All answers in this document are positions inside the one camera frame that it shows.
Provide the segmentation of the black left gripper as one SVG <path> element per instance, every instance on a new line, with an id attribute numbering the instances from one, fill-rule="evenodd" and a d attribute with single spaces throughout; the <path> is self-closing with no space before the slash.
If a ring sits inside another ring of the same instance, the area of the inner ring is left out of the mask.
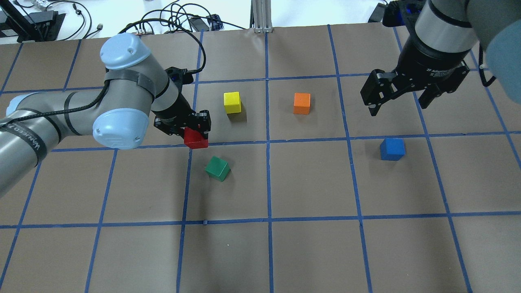
<path id="1" fill-rule="evenodd" d="M 201 135 L 208 135 L 211 131 L 210 111 L 195 112 L 185 98 L 177 98 L 175 102 L 162 111 L 153 111 L 160 124 L 154 124 L 160 131 L 169 136 L 184 138 L 185 128 L 188 127 Z"/>

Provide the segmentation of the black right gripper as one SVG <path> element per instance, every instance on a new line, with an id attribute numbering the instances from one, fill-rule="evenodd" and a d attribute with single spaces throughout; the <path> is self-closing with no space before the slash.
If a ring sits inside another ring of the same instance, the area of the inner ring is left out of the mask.
<path id="1" fill-rule="evenodd" d="M 424 89 L 418 98 L 422 109 L 444 92 L 452 93 L 469 73 L 464 61 L 467 52 L 440 52 L 419 39 L 404 44 L 395 71 L 374 69 L 360 91 L 371 116 L 376 116 L 383 104 L 397 99 L 410 90 Z"/>

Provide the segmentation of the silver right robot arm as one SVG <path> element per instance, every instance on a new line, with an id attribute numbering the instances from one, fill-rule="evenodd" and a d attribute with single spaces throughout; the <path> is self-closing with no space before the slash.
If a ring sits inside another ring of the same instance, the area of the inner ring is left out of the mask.
<path id="1" fill-rule="evenodd" d="M 374 69 L 360 93 L 370 115 L 407 92 L 422 91 L 427 108 L 458 89 L 469 72 L 465 56 L 479 44 L 491 78 L 480 69 L 482 85 L 500 82 L 520 103 L 519 0 L 396 0 L 383 14 L 386 27 L 405 26 L 409 37 L 391 72 Z"/>

